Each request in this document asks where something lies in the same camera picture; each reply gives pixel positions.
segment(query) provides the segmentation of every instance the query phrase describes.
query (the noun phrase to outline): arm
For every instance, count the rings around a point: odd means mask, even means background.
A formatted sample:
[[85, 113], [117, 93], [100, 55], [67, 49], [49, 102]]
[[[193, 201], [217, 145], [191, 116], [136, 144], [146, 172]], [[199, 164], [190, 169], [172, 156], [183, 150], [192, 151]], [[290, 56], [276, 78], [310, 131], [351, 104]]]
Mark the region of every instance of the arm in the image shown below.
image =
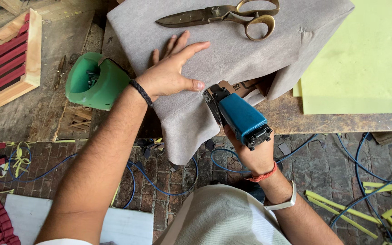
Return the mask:
[[[256, 146], [254, 151], [250, 151], [235, 138], [234, 132], [228, 125], [224, 129], [241, 162], [248, 167], [253, 176], [266, 174], [273, 170], [273, 132], [270, 136], [272, 140], [263, 142]], [[283, 203], [291, 199], [293, 188], [280, 170], [258, 183], [263, 188], [270, 205]], [[300, 195], [297, 195], [294, 206], [273, 212], [283, 233], [293, 245], [343, 244]]]
[[[181, 67], [210, 43], [186, 47], [189, 36], [188, 31], [179, 39], [173, 36], [161, 61], [156, 49], [154, 66], [136, 79], [152, 101], [184, 89], [203, 90], [203, 82], [183, 77]], [[125, 88], [108, 118], [65, 174], [36, 243], [72, 238], [99, 244], [105, 214], [122, 178], [146, 109], [146, 101], [139, 92], [133, 86]]]

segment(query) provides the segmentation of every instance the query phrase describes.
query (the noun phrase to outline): right hand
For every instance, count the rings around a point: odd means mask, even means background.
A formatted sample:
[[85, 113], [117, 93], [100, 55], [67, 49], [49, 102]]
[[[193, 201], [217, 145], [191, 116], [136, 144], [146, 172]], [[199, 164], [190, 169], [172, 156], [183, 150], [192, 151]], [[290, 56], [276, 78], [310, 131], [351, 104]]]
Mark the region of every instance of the right hand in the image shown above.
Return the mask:
[[264, 141], [255, 147], [255, 150], [250, 151], [249, 148], [243, 145], [235, 137], [234, 131], [232, 131], [229, 125], [223, 127], [226, 136], [234, 145], [235, 151], [243, 165], [245, 165], [252, 173], [253, 176], [259, 176], [267, 174], [275, 167], [273, 160], [273, 135], [270, 134], [270, 141]]

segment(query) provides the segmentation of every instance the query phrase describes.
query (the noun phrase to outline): scissor handle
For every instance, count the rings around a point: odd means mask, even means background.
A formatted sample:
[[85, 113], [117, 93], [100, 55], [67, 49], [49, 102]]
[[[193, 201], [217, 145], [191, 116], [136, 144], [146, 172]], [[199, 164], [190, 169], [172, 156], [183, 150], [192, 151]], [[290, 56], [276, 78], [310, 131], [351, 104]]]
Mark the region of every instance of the scissor handle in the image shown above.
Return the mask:
[[255, 13], [258, 13], [259, 16], [268, 14], [271, 16], [276, 15], [279, 13], [279, 0], [260, 0], [260, 1], [267, 1], [270, 3], [273, 3], [276, 8], [275, 9], [270, 9], [270, 10], [251, 10], [251, 11], [246, 11], [246, 12], [240, 12], [240, 8], [243, 6], [243, 4], [251, 2], [251, 1], [258, 1], [258, 0], [242, 0], [240, 3], [237, 4], [235, 7], [235, 10], [232, 10], [231, 12], [240, 16], [251, 16], [254, 17]]
[[[262, 16], [255, 17], [255, 18], [251, 19], [250, 21], [246, 21], [246, 20], [237, 18], [232, 14], [228, 14], [226, 16], [225, 20], [234, 21], [234, 22], [237, 22], [237, 23], [244, 25], [244, 32], [246, 33], [246, 36], [252, 41], [262, 41], [262, 40], [266, 39], [268, 36], [270, 36], [270, 34], [272, 34], [273, 30], [275, 29], [275, 19], [273, 18], [273, 16], [268, 15], [268, 14], [264, 14]], [[253, 38], [247, 33], [247, 29], [249, 28], [249, 25], [258, 24], [258, 23], [266, 24], [268, 30], [267, 30], [267, 33], [262, 38]]]

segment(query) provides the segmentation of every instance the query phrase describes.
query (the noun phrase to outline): white board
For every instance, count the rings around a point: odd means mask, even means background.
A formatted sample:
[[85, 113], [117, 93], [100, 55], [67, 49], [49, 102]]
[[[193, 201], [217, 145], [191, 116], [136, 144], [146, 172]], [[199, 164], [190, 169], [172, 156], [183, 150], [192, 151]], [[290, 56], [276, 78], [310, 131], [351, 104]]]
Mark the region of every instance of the white board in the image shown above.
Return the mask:
[[[32, 245], [52, 200], [8, 194], [5, 209], [22, 245]], [[102, 225], [100, 242], [117, 245], [150, 245], [154, 230], [154, 215], [140, 211], [109, 208]]]

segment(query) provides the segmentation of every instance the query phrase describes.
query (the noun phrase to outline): scissors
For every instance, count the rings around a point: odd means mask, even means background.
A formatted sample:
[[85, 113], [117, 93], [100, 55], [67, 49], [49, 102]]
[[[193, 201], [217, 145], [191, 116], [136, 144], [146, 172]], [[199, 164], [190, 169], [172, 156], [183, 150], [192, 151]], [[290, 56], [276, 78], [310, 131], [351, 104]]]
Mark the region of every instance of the scissors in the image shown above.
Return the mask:
[[[229, 20], [237, 22], [244, 25], [244, 32], [246, 36], [252, 41], [262, 41], [266, 39], [270, 34], [272, 34], [275, 28], [275, 19], [273, 18], [279, 12], [279, 1], [278, 0], [264, 0], [273, 3], [276, 8], [270, 10], [251, 10], [246, 12], [240, 12], [240, 8], [243, 4], [255, 0], [242, 0], [237, 6], [232, 5], [222, 5], [213, 6], [204, 9], [192, 10], [187, 12], [182, 12], [179, 14], [172, 14], [156, 20], [158, 24], [170, 27], [189, 27], [197, 25], [205, 25], [215, 21]], [[246, 21], [235, 17], [233, 14], [243, 16], [243, 17], [253, 17], [253, 19]], [[253, 38], [247, 33], [247, 29], [251, 24], [264, 23], [267, 25], [268, 30], [265, 36], [262, 38]]]

